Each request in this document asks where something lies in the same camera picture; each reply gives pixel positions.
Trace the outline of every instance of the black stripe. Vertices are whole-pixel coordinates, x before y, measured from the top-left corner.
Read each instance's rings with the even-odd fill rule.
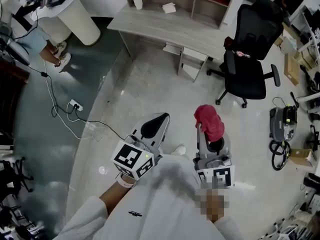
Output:
[[[12,15],[12,17],[28,32],[32,25],[22,16]]]

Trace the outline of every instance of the white sneaker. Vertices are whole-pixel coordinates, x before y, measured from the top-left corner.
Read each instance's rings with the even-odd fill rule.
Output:
[[[55,66],[55,68],[57,70],[59,70],[59,73],[64,71],[65,66],[68,65],[70,60],[71,60],[71,54],[70,53],[66,53],[64,56],[62,56],[60,58],[60,65],[59,66]]]
[[[56,58],[60,58],[63,51],[67,48],[67,42],[63,41],[61,43],[58,43],[56,46],[58,48],[58,52],[54,55]]]
[[[183,156],[187,152],[187,148],[184,145],[178,146],[173,153]]]

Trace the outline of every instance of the chair armrest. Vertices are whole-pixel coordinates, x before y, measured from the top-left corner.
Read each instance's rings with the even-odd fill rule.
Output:
[[[272,72],[266,73],[264,75],[264,79],[273,78],[275,86],[279,87],[281,82],[280,82],[280,76],[279,76],[279,72],[276,65],[271,64],[271,69],[272,69]]]
[[[227,50],[225,52],[225,59],[227,65],[227,71],[230,75],[236,74],[236,64],[235,64],[235,55],[231,50]]]

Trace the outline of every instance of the white shirt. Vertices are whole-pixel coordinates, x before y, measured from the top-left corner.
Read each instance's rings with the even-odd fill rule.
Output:
[[[191,161],[164,155],[108,215],[90,197],[54,240],[243,240],[229,217],[215,224],[194,200],[201,185]]]
[[[1,21],[8,24],[12,28],[13,38],[19,38],[27,34],[28,31],[12,17],[12,15],[15,15],[22,6],[19,0],[0,1],[0,15],[2,15]],[[31,26],[35,24],[29,14],[25,15],[24,18],[31,24]]]

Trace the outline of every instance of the white pedestal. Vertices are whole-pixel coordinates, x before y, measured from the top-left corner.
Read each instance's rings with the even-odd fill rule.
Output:
[[[79,0],[58,15],[60,20],[86,45],[93,45],[101,32]]]
[[[72,34],[72,31],[58,17],[41,18],[38,24],[57,44],[65,41]]]

